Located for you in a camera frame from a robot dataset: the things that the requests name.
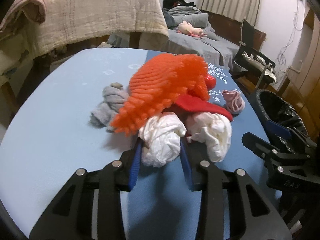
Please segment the wooden wardrobe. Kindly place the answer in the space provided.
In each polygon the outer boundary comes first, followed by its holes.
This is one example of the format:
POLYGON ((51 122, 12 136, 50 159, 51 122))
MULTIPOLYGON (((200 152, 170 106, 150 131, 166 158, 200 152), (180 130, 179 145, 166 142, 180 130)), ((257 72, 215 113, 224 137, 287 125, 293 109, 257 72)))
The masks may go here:
POLYGON ((310 46, 301 67, 288 70, 282 97, 296 109, 307 132, 316 139, 319 135, 319 19, 312 9, 304 24, 304 30, 312 31, 310 46))

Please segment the pink sock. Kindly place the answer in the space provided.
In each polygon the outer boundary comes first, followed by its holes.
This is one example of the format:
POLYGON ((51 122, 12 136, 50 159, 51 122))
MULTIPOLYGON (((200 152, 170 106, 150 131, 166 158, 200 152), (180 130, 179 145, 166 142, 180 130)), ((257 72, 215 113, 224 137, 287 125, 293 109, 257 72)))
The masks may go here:
POLYGON ((245 108, 245 101, 241 92, 237 89, 223 90, 222 96, 226 103, 226 109, 233 115, 240 114, 245 108))

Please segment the red plastic bag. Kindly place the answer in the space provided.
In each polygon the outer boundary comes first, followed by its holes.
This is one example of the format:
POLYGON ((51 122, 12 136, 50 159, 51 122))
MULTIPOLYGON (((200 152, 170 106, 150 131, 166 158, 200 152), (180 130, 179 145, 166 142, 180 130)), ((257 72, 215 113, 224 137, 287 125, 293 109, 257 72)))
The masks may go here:
POLYGON ((204 78, 204 80, 205 80, 205 83, 206 83, 208 90, 215 88, 215 86, 216 86, 216 78, 215 77, 207 74, 207 76, 204 78))

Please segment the black office chair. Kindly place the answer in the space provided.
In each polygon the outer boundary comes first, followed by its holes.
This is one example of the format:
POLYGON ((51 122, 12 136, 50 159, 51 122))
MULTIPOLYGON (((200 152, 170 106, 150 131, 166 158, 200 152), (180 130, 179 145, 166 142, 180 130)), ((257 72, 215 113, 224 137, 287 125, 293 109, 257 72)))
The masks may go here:
POLYGON ((239 41, 240 47, 233 59, 235 65, 237 67, 240 67, 240 70, 237 72, 232 71, 231 75, 233 79, 238 79, 240 77, 244 77, 246 74, 252 74, 253 76, 258 78, 255 88, 266 89, 268 85, 270 85, 271 83, 266 83, 265 80, 263 79, 264 72, 266 68, 269 68, 269 69, 273 68, 272 72, 275 74, 274 69, 276 67, 276 64, 271 59, 269 59, 266 55, 264 55, 262 52, 253 48, 254 29, 255 28, 252 25, 250 25, 245 19, 242 21, 241 40, 239 41), (260 72, 250 67, 248 63, 244 60, 244 58, 242 57, 243 52, 246 52, 250 58, 264 64, 265 68, 260 76, 258 76, 260 72))

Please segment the black lined trash bin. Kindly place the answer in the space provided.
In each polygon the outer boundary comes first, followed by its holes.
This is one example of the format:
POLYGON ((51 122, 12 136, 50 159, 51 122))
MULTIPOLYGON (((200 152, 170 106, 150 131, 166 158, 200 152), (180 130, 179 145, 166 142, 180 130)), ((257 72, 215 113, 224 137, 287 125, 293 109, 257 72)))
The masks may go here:
POLYGON ((266 129, 266 123, 271 120, 284 127, 296 128, 308 136, 303 120, 295 108, 277 94, 265 89, 256 90, 251 95, 249 102, 264 128, 270 144, 276 146, 281 152, 296 154, 298 142, 291 139, 286 140, 266 129))

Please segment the red cloth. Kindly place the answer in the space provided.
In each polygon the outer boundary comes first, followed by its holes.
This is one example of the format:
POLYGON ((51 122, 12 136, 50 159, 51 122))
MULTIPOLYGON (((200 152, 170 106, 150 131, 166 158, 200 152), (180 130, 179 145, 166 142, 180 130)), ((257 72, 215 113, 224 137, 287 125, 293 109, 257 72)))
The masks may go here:
POLYGON ((229 121, 233 121, 233 116, 227 109, 189 94, 180 95, 176 100, 175 105, 190 113, 208 112, 221 114, 229 121))

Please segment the pink jacket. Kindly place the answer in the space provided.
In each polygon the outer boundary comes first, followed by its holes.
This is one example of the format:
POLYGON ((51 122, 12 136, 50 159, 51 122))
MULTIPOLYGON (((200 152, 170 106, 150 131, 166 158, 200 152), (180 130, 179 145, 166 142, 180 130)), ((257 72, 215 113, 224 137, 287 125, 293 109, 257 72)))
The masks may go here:
POLYGON ((46 20, 49 0, 13 0, 1 21, 1 35, 15 32, 20 25, 18 19, 24 15, 33 23, 43 23, 46 20))

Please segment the wooden headboard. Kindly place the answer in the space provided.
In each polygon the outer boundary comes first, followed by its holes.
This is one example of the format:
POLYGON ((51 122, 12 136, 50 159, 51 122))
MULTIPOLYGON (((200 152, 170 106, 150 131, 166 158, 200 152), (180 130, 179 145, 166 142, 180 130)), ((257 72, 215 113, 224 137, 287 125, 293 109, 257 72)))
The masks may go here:
MULTIPOLYGON (((239 45, 241 40, 241 22, 227 18, 225 16, 208 12, 208 21, 215 30, 216 35, 239 45)), ((253 48, 260 50, 265 41, 266 33, 254 29, 253 48)))

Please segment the orange spiky silicone mat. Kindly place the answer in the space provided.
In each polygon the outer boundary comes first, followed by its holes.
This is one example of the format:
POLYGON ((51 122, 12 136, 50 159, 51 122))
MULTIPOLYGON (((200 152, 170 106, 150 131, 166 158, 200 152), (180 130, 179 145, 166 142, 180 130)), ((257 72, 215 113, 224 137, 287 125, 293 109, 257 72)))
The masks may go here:
POLYGON ((110 125, 116 133, 132 135, 148 118, 169 108, 180 95, 193 92, 208 100, 204 80, 207 72, 208 64, 199 55, 163 53, 153 57, 131 77, 130 96, 110 125))

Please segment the beige quilt on rack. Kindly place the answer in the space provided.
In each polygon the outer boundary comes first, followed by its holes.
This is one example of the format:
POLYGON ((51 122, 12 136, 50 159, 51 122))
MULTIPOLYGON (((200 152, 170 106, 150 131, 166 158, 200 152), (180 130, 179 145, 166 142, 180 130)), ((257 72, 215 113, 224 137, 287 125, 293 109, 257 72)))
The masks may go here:
POLYGON ((140 33, 140 49, 159 50, 169 37, 159 0, 49 0, 46 20, 27 25, 25 40, 34 59, 115 33, 140 33))

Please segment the grey sock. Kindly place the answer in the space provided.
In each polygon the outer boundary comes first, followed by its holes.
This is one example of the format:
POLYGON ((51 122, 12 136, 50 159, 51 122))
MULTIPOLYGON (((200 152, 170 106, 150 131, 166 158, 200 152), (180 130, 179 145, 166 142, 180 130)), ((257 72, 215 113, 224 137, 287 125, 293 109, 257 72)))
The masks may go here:
POLYGON ((108 132, 114 132, 111 122, 127 101, 129 94, 122 84, 114 82, 103 89, 102 95, 103 101, 91 111, 90 122, 96 127, 106 127, 108 132))

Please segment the bed with grey sheet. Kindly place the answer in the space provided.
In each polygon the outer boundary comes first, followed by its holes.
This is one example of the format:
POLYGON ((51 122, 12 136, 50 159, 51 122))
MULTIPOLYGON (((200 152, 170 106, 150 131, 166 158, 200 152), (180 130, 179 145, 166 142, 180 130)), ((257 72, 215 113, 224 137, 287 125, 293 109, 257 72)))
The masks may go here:
POLYGON ((217 36, 217 40, 208 37, 196 38, 168 30, 169 38, 160 51, 173 54, 196 54, 206 62, 221 66, 226 70, 234 69, 234 56, 239 50, 236 44, 217 36))

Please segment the white tissue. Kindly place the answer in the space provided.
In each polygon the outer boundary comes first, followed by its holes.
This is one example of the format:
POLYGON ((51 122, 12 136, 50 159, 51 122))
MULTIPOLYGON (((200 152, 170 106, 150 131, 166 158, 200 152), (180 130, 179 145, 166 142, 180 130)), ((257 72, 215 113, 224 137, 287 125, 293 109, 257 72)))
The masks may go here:
POLYGON ((173 112, 149 118, 138 132, 138 136, 144 141, 142 163, 159 168, 174 161, 180 155, 181 137, 186 132, 183 122, 173 112))
POLYGON ((231 122, 221 114, 202 112, 187 117, 185 126, 188 131, 187 141, 205 143, 211 162, 223 161, 232 137, 231 122))

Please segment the pink plush toy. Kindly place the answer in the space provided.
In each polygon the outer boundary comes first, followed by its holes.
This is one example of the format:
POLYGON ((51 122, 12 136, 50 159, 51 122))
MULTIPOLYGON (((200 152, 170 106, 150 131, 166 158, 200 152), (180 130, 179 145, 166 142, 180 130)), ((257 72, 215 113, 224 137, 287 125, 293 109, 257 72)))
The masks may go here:
POLYGON ((178 33, 182 33, 184 35, 188 35, 191 37, 206 37, 207 35, 204 33, 203 29, 201 28, 194 28, 191 23, 187 21, 183 21, 178 25, 177 28, 178 33))

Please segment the silver chair cushion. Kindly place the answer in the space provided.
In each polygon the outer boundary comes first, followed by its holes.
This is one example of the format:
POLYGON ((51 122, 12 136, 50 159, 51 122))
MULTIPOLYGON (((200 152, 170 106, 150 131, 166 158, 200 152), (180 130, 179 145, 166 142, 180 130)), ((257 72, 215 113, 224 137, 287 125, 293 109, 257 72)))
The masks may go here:
MULTIPOLYGON (((258 72, 260 72, 260 74, 258 76, 260 76, 265 68, 264 64, 260 63, 259 61, 256 61, 252 58, 250 58, 246 52, 242 53, 242 57, 244 58, 244 60, 248 63, 248 65, 250 67, 252 67, 253 69, 257 70, 258 72)), ((266 83, 273 83, 276 82, 276 76, 275 74, 272 72, 273 68, 269 69, 266 68, 265 72, 264 72, 264 77, 263 79, 265 80, 266 83)))

